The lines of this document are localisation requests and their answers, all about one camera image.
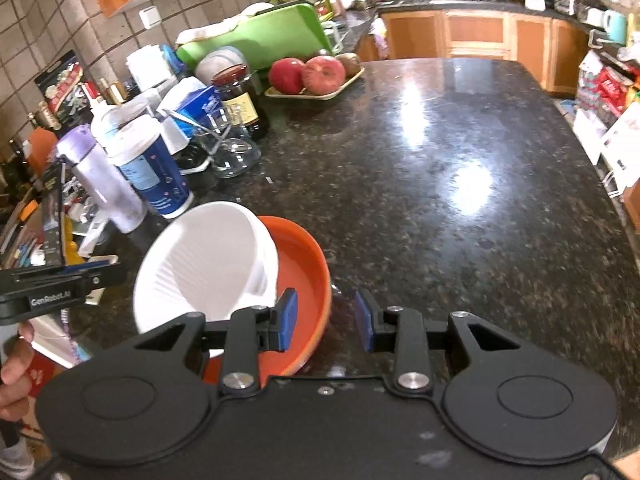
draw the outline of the blue paper cup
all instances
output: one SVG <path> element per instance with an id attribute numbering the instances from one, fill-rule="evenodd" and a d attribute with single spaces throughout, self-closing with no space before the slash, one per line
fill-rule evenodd
<path id="1" fill-rule="evenodd" d="M 176 218 L 193 201 L 184 177 L 161 137 L 162 124 L 144 115 L 108 142 L 109 162 L 165 218 Z"/>

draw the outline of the green cutting board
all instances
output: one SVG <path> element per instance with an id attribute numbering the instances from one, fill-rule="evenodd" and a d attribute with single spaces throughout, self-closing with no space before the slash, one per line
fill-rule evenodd
<path id="1" fill-rule="evenodd" d="M 251 70 L 270 68 L 283 57 L 306 59 L 322 48 L 332 50 L 316 10 L 300 2 L 253 16 L 215 38 L 184 44 L 176 54 L 193 70 L 209 52 L 227 45 L 242 52 Z"/>

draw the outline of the jar label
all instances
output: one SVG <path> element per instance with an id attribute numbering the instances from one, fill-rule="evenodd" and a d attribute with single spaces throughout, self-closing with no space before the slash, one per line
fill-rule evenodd
<path id="1" fill-rule="evenodd" d="M 240 119 L 242 119 L 242 124 L 249 124 L 250 122 L 255 121 L 258 118 L 258 113 L 255 111 L 255 107 L 251 101 L 249 92 L 242 94 L 240 97 L 229 99 L 229 101 L 222 101 L 222 104 L 225 106 L 235 105 L 240 107 L 239 118 L 236 117 L 236 114 L 231 112 L 231 122 L 234 126 L 240 124 Z"/>

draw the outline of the fruit tray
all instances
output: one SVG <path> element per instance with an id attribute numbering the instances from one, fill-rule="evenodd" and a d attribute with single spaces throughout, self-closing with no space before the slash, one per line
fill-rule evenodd
<path id="1" fill-rule="evenodd" d="M 287 94 L 282 94 L 278 92 L 273 86 L 269 87 L 269 89 L 264 94 L 267 97 L 274 97 L 276 99 L 315 99 L 320 101 L 328 101 L 329 99 L 333 99 L 334 97 L 336 97 L 340 92 L 342 92 L 345 88 L 347 88 L 347 86 L 349 86 L 351 83 L 356 81 L 356 79 L 358 79 L 363 72 L 364 72 L 364 67 L 362 67 L 360 71 L 351 79 L 345 81 L 344 84 L 340 88 L 338 88 L 335 92 L 332 92 L 331 94 L 327 94 L 327 95 L 307 94 L 305 93 L 306 90 L 303 90 L 302 93 L 300 94 L 287 95 Z"/>

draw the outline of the red apple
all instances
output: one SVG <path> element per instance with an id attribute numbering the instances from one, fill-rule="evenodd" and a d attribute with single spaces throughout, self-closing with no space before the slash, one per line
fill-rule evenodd
<path id="1" fill-rule="evenodd" d="M 342 63 L 332 56 L 316 56 L 306 62 L 302 81 L 314 95 L 327 95 L 344 84 L 346 72 Z"/>
<path id="2" fill-rule="evenodd" d="M 296 95 L 305 87 L 302 82 L 304 62 L 295 57 L 277 60 L 269 70 L 269 83 L 277 91 L 287 95 Z"/>

